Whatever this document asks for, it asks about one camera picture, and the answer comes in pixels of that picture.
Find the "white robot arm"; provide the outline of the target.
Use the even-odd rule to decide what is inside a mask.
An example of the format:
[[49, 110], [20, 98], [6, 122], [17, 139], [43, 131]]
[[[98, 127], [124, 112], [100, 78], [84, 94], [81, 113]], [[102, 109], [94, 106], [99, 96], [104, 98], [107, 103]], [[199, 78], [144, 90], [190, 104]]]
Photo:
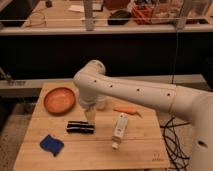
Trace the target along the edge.
[[108, 77], [104, 64], [91, 60], [74, 76], [79, 103], [88, 109], [99, 94], [170, 113], [195, 128], [188, 171], [213, 171], [213, 92], [163, 84]]

